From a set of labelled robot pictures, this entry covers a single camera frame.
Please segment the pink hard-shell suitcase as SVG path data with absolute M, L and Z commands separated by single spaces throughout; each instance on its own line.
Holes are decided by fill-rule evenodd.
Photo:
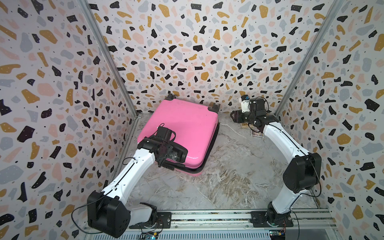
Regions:
M 144 138 L 156 136 L 159 126 L 176 133 L 175 143 L 188 150 L 186 161 L 181 164 L 165 161 L 162 166 L 191 176 L 199 176 L 207 163 L 220 128 L 219 104 L 211 107 L 178 100 L 169 94 L 152 114 L 138 137 L 138 143 Z

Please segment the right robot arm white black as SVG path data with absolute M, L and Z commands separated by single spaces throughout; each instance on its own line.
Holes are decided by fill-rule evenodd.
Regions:
M 272 227 L 289 226 L 291 208 L 301 196 L 310 196 L 308 190 L 320 183 L 322 157 L 300 146 L 284 130 L 274 115 L 257 116 L 256 112 L 233 111 L 230 117 L 235 123 L 255 127 L 269 138 L 283 154 L 288 166 L 283 173 L 284 185 L 278 196 L 268 204 L 265 216 L 257 223 Z

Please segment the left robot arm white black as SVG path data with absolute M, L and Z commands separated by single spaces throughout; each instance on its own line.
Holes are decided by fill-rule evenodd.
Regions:
M 162 166 L 171 158 L 186 158 L 183 146 L 160 138 L 144 138 L 139 142 L 134 156 L 118 176 L 101 192 L 92 192 L 87 199 L 89 227 L 114 238 L 119 238 L 127 228 L 157 226 L 157 207 L 147 203 L 126 207 L 129 196 L 154 163 Z

